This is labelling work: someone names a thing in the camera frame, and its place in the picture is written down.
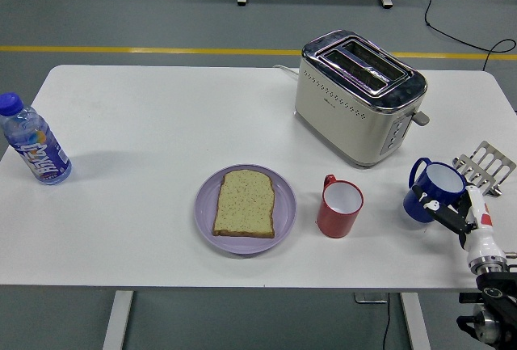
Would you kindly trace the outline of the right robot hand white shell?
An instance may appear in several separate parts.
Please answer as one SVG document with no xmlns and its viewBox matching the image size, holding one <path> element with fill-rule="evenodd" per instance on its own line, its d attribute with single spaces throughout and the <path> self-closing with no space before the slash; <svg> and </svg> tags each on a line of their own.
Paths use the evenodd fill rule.
<svg viewBox="0 0 517 350">
<path fill-rule="evenodd" d="M 507 270 L 506 254 L 494 240 L 490 211 L 478 187 L 466 186 L 457 210 L 439 203 L 418 185 L 411 190 L 427 214 L 459 236 L 473 274 Z"/>
</svg>

